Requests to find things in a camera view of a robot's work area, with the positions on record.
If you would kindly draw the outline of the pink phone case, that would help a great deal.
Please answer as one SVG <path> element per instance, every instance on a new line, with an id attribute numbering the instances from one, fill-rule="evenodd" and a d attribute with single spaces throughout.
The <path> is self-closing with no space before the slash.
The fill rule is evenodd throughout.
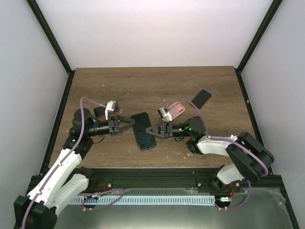
<path id="1" fill-rule="evenodd" d="M 175 102 L 171 106 L 167 107 L 167 109 L 172 116 L 172 121 L 185 111 L 185 107 L 179 102 Z"/>

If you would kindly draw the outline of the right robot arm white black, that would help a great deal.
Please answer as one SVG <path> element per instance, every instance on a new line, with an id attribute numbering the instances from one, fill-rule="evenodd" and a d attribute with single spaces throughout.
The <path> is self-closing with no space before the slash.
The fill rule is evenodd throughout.
<path id="1" fill-rule="evenodd" d="M 212 178 L 212 188 L 223 192 L 229 184 L 238 180 L 258 182 L 269 173 L 274 156 L 248 132 L 229 137 L 207 134 L 202 119 L 192 117 L 184 123 L 161 122 L 146 128 L 146 133 L 159 139 L 185 138 L 190 152 L 200 155 L 219 155 L 231 159 L 231 164 L 221 166 Z"/>

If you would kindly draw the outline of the blue smartphone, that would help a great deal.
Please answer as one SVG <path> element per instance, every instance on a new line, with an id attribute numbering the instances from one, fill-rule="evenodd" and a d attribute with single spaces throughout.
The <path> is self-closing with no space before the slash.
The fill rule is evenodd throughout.
<path id="1" fill-rule="evenodd" d="M 212 94 L 206 90 L 201 90 L 191 102 L 198 108 L 199 110 L 205 105 L 205 103 L 211 98 Z"/>

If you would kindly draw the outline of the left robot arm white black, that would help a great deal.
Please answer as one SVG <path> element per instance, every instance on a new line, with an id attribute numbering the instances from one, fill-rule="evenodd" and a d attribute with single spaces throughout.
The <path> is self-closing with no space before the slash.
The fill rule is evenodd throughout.
<path id="1" fill-rule="evenodd" d="M 56 162 L 39 184 L 14 201 L 16 229 L 52 229 L 63 209 L 81 192 L 93 192 L 97 178 L 91 169 L 77 166 L 93 145 L 94 136 L 119 135 L 135 123 L 119 115 L 101 121 L 89 109 L 75 111 L 72 128 Z"/>

